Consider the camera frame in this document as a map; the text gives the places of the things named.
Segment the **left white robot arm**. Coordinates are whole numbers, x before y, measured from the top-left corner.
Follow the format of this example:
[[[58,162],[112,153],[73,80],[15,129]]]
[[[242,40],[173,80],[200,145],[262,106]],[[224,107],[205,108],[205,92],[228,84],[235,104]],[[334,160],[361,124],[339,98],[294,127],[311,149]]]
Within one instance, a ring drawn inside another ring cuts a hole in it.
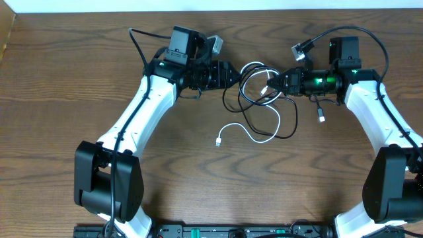
[[[175,26],[167,47],[144,60],[140,86],[117,122],[96,142],[75,151],[74,201],[106,220],[98,233],[82,237],[147,237],[152,219],[143,211],[141,155],[165,112],[184,89],[228,89],[240,79],[228,61],[218,60],[223,40]]]

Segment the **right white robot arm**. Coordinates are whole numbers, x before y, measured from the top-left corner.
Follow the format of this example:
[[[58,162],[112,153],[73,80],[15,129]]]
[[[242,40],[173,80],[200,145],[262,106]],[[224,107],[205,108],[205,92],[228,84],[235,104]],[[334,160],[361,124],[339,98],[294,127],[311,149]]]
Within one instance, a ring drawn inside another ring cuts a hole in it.
[[[321,237],[392,235],[422,220],[422,136],[405,122],[387,96],[381,76],[362,68],[356,36],[330,39],[329,70],[311,60],[269,79],[269,87],[293,96],[335,94],[353,112],[376,158],[362,189],[362,201],[321,229]]]

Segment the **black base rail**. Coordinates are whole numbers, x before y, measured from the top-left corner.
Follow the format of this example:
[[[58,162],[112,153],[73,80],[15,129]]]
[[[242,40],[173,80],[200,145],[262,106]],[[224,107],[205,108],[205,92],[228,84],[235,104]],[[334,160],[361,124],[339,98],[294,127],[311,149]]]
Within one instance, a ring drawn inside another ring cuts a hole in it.
[[[231,227],[231,226],[186,226],[186,225],[158,225],[150,230],[147,237],[153,238],[230,238],[230,237],[261,237],[270,234],[294,234],[302,237],[337,237],[331,228],[323,228],[319,225],[306,225],[297,223],[293,226],[252,226],[252,227]],[[72,237],[102,237],[100,226],[77,226],[74,227]],[[369,237],[403,238],[404,233],[399,231],[378,231]]]

